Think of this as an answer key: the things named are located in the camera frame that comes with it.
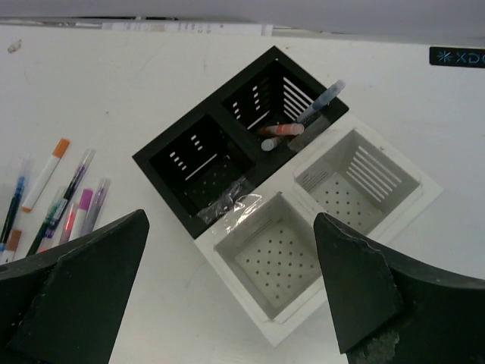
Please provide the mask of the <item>brown capped white marker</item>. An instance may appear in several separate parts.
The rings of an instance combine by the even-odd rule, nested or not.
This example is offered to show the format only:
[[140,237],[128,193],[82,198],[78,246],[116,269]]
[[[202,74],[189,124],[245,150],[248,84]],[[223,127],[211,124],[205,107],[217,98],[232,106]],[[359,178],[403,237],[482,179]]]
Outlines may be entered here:
[[5,244],[5,249],[1,255],[1,264],[6,264],[14,260],[18,244],[20,242],[22,231],[18,229],[12,229]]

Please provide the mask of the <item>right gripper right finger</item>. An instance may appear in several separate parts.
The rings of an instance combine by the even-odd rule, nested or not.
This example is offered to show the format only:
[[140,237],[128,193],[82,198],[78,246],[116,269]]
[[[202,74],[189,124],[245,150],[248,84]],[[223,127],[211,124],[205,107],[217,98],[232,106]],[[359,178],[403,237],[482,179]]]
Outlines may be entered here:
[[327,213],[313,224],[349,363],[482,363],[484,281],[390,249]]

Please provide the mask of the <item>orange highlighter pen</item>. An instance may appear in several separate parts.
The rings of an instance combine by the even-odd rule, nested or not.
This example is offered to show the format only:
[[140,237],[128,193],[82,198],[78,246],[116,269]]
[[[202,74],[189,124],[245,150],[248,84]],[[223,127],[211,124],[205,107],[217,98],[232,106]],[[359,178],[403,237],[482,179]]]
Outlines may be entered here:
[[305,131],[305,126],[300,123],[277,124],[258,129],[260,135],[271,135],[276,137],[297,136]]

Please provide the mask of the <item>orange capped white marker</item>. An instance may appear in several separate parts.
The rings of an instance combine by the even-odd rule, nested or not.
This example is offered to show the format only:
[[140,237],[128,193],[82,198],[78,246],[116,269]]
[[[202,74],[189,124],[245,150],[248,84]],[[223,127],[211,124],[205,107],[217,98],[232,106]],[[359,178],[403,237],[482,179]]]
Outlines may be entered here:
[[29,193],[27,194],[27,197],[24,199],[23,204],[20,208],[22,212],[29,213],[33,210],[36,202],[41,196],[43,190],[45,189],[52,174],[57,168],[58,163],[60,162],[65,152],[67,151],[67,148],[69,147],[69,145],[70,145],[70,140],[68,139],[61,138],[58,141],[58,144],[56,145],[51,155],[49,156],[47,162],[45,163],[44,168],[42,169],[41,173],[36,179],[33,187],[30,189]]

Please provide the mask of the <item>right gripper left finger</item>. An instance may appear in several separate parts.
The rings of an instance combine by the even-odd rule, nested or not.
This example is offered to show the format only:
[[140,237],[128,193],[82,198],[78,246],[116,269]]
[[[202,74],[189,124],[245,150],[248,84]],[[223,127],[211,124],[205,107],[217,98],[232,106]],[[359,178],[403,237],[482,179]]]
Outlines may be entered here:
[[149,233],[138,209],[1,266],[3,363],[107,363]]

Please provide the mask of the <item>magenta capped white marker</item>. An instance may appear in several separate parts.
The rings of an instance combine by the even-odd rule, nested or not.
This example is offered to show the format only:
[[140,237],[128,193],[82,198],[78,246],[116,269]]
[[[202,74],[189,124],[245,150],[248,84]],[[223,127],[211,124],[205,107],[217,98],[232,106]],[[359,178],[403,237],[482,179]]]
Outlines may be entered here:
[[77,212],[71,229],[69,241],[75,240],[81,236],[84,221],[89,211],[89,206],[92,200],[93,190],[84,189],[78,204]]

